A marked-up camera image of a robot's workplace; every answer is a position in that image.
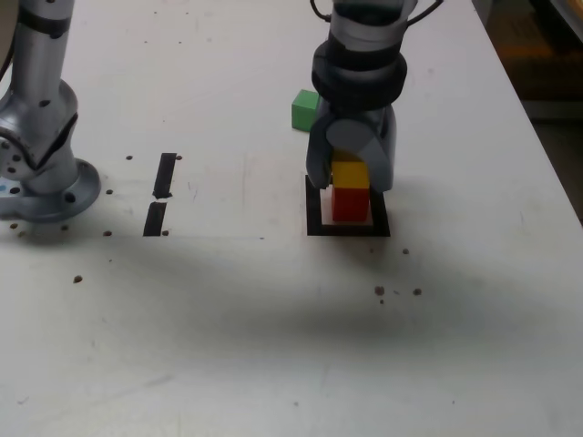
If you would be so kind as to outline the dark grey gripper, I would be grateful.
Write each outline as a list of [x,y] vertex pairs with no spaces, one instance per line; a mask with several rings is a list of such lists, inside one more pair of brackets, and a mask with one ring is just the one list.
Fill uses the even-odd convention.
[[[335,117],[353,119],[332,123]],[[329,186],[334,148],[356,156],[367,166],[374,191],[384,193],[390,190],[394,181],[396,133],[392,106],[361,111],[335,106],[324,97],[318,97],[306,155],[309,180],[318,189]]]

